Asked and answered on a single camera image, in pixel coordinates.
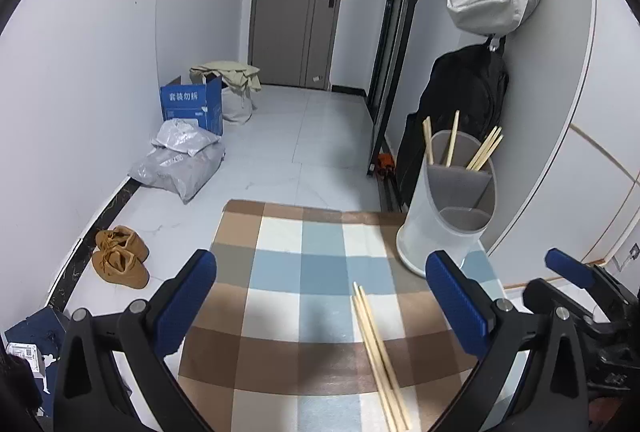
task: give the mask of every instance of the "orange object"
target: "orange object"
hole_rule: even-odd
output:
[[[376,172],[380,177],[386,177],[395,173],[396,164],[391,154],[378,154],[378,164]]]

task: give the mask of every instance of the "wooden chopstick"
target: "wooden chopstick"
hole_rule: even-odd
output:
[[[478,162],[474,166],[474,170],[480,170],[484,166],[487,160],[491,157],[491,154],[494,153],[494,150],[498,147],[498,145],[500,145],[502,138],[504,138],[504,134],[501,134],[500,138],[495,140],[494,144],[491,145],[491,148],[487,152],[485,152],[484,155],[478,160]]]
[[[489,135],[486,137],[486,139],[484,140],[484,142],[482,143],[482,145],[480,146],[480,148],[478,149],[478,152],[476,152],[476,155],[473,157],[473,159],[469,162],[469,164],[466,166],[467,170],[473,170],[474,165],[476,164],[476,162],[478,161],[478,158],[484,154],[484,151],[487,149],[487,147],[489,147],[493,140],[494,140],[494,135],[496,134],[496,132],[498,134],[500,134],[500,131],[502,130],[502,128],[498,128],[498,126],[495,126],[492,131],[489,133]]]
[[[480,170],[480,168],[478,167],[478,163],[480,163],[484,159],[484,156],[486,155],[486,153],[491,150],[491,147],[498,140],[498,136],[500,135],[501,129],[502,129],[501,127],[498,127],[498,130],[496,131],[494,136],[488,141],[487,145],[485,146],[484,150],[482,151],[482,154],[480,154],[478,156],[478,159],[476,159],[476,162],[474,163],[473,167],[471,167],[471,170],[476,170],[476,171]]]
[[[389,428],[389,432],[398,432],[398,425],[396,424],[396,418],[392,411],[391,402],[393,399],[393,393],[389,385],[389,380],[385,375],[385,368],[382,365],[382,359],[380,358],[380,351],[376,347],[372,336],[369,336],[370,329],[366,323],[366,314],[363,308],[362,301],[359,298],[358,289],[354,287],[355,295],[351,297],[353,307],[356,311],[356,317],[358,324],[360,325],[360,331],[362,332],[362,340],[365,350],[367,351],[367,357],[371,365],[373,372],[373,379],[376,382],[378,388],[378,394],[380,396],[380,403],[382,404],[382,411],[385,414],[386,424]]]
[[[456,146],[456,136],[458,135],[458,122],[460,120],[460,111],[457,110],[453,117],[453,128],[451,129],[451,140],[449,141],[449,153],[447,154],[447,167],[451,166],[453,159],[453,149]]]
[[[396,396],[396,401],[400,409],[400,413],[402,415],[402,421],[404,422],[404,427],[406,430],[409,430],[411,428],[411,418],[409,418],[409,410],[406,407],[406,404],[404,403],[404,398],[402,398],[402,392],[400,391],[400,384],[398,383],[398,377],[396,376],[394,367],[391,364],[391,359],[389,358],[389,354],[388,352],[386,352],[385,343],[380,337],[380,332],[378,331],[378,327],[376,326],[375,320],[373,319],[373,312],[371,311],[371,306],[369,305],[367,294],[365,293],[364,288],[362,286],[358,286],[358,291],[360,292],[360,300],[363,303],[362,305],[364,306],[370,328],[373,331],[373,337],[376,341],[376,345],[378,346],[378,349],[380,350],[380,355],[382,356],[382,362],[385,366],[386,373],[389,376],[389,381],[391,382],[391,388],[393,389],[394,395]]]
[[[426,146],[427,163],[433,165],[433,147],[431,145],[431,117],[427,116],[422,122],[422,131],[424,132],[424,144]]]

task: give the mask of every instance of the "marble baseboard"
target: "marble baseboard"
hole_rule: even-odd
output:
[[[76,248],[71,260],[65,267],[65,271],[58,279],[57,284],[53,288],[49,303],[47,305],[53,309],[62,312],[66,303],[71,297],[71,293],[76,287],[82,272],[89,261],[95,249],[95,234],[100,230],[106,230],[110,227],[113,220],[120,213],[121,209],[131,199],[131,196],[138,190],[140,183],[135,179],[129,179],[124,186],[116,193],[111,203],[102,211],[96,219],[91,229],[82,238],[82,242]]]

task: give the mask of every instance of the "glass door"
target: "glass door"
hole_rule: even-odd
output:
[[[374,171],[382,147],[417,1],[386,0],[380,42],[367,95],[367,108],[373,120],[369,174]]]

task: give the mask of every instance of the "white tile floor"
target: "white tile floor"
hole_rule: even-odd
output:
[[[79,307],[94,315],[115,313],[137,298],[150,298],[194,250],[209,249],[229,199],[344,211],[380,209],[377,183],[366,175],[372,124],[362,98],[264,86],[254,103],[254,115],[245,125],[225,122],[225,160],[191,202],[184,205],[176,194],[141,187],[113,222],[135,229],[148,245],[149,284],[142,290],[107,284],[89,265],[66,313]],[[180,354],[165,359],[174,375]],[[141,420],[159,430],[124,355],[118,354],[116,361],[133,389]]]

